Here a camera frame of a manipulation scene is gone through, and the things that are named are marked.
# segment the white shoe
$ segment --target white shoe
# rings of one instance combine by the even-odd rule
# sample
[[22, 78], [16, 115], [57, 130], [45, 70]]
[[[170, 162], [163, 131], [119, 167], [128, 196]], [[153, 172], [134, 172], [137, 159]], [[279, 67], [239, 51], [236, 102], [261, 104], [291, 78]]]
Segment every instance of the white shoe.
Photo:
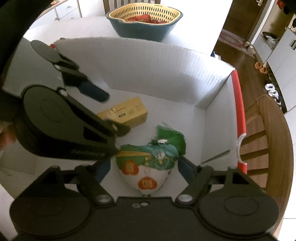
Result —
[[279, 94], [276, 90], [269, 90], [268, 91], [269, 96], [274, 97], [274, 98], [279, 98]]
[[267, 91], [276, 89], [273, 84], [266, 84], [264, 87]]

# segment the human hand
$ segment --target human hand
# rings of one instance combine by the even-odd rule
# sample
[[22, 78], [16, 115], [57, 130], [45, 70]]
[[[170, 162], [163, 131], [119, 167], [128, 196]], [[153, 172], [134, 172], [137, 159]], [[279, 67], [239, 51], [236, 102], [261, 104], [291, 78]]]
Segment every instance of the human hand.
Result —
[[4, 122], [0, 122], [0, 151], [16, 142], [15, 132], [13, 130], [12, 125], [9, 125], [5, 128]]

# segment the cardboard flap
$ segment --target cardboard flap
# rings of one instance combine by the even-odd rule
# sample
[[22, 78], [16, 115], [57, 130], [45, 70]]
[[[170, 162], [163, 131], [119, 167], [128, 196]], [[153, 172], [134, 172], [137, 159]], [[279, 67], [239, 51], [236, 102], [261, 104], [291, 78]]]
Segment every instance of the cardboard flap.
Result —
[[123, 38], [63, 39], [57, 50], [93, 83], [207, 108], [233, 67], [210, 56], [163, 43]]

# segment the white table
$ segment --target white table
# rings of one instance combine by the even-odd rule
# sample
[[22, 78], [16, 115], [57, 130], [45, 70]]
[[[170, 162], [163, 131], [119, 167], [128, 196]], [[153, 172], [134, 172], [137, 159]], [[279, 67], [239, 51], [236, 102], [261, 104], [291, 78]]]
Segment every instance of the white table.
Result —
[[[210, 55], [218, 40], [232, 0], [203, 1], [163, 0], [165, 6], [174, 7], [184, 16], [163, 43], [177, 45]], [[51, 44], [59, 38], [119, 37], [106, 17], [88, 17], [54, 22], [30, 29], [24, 37]]]

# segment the door frame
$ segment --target door frame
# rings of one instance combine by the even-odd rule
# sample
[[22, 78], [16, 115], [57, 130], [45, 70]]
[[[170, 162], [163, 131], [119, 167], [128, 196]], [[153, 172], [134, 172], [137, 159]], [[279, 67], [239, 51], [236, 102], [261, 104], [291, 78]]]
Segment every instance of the door frame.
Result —
[[255, 20], [255, 23], [253, 24], [253, 27], [251, 28], [251, 31], [246, 37], [246, 40], [249, 41], [251, 44], [255, 43], [255, 40], [261, 33], [263, 26], [268, 18], [268, 15], [274, 5], [276, 0], [265, 0], [265, 5], [262, 6], [257, 19]]

